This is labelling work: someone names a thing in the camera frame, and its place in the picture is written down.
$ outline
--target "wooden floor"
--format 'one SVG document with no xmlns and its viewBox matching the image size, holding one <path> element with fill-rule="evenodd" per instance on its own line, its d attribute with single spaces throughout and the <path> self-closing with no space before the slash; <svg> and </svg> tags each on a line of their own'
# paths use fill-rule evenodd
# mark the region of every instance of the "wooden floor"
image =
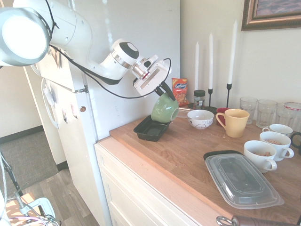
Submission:
<svg viewBox="0 0 301 226">
<path fill-rule="evenodd" d="M 74 187 L 68 169 L 23 190 L 24 194 L 29 192 L 36 199 L 46 197 L 50 200 L 62 226 L 99 226 Z"/>
</svg>

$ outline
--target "yellow mug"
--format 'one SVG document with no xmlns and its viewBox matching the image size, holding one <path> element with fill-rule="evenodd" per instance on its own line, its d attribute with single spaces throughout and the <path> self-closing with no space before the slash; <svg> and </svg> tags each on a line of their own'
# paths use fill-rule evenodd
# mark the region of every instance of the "yellow mug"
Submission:
<svg viewBox="0 0 301 226">
<path fill-rule="evenodd" d="M 218 118 L 218 115 L 223 115 L 226 119 L 226 125 L 224 125 Z M 225 113 L 217 113 L 217 121 L 224 127 L 226 134 L 229 137 L 242 137 L 246 123 L 250 114 L 247 111 L 241 109 L 229 109 Z"/>
</svg>

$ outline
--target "snack bag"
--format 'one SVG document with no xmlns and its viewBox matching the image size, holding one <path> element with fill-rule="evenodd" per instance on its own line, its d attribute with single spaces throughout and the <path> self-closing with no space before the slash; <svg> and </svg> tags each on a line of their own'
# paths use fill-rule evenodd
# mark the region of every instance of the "snack bag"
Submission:
<svg viewBox="0 0 301 226">
<path fill-rule="evenodd" d="M 175 79 L 173 80 L 173 94 L 175 99 L 178 101 L 179 106 L 189 104 L 186 100 L 187 93 L 187 79 Z"/>
</svg>

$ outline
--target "white cabinet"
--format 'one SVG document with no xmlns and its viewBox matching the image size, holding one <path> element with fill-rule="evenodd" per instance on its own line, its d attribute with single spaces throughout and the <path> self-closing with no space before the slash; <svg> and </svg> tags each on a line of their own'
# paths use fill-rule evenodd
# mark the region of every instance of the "white cabinet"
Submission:
<svg viewBox="0 0 301 226">
<path fill-rule="evenodd" d="M 109 150 L 95 145 L 115 226 L 200 226 Z"/>
</svg>

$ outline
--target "drinking glass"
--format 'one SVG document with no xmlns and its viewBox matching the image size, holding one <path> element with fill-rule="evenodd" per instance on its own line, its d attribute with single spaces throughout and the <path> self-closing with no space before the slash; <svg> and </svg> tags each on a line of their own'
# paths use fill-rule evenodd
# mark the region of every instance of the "drinking glass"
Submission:
<svg viewBox="0 0 301 226">
<path fill-rule="evenodd" d="M 254 97 L 242 97 L 240 99 L 240 109 L 249 112 L 250 117 L 246 122 L 248 124 L 252 124 L 254 112 L 257 106 L 257 99 Z"/>
<path fill-rule="evenodd" d="M 274 100 L 259 100 L 256 126 L 264 128 L 271 125 L 276 108 L 277 102 Z"/>
<path fill-rule="evenodd" d="M 276 110 L 276 124 L 292 127 L 296 115 L 297 112 L 284 107 L 284 103 L 278 104 Z"/>
</svg>

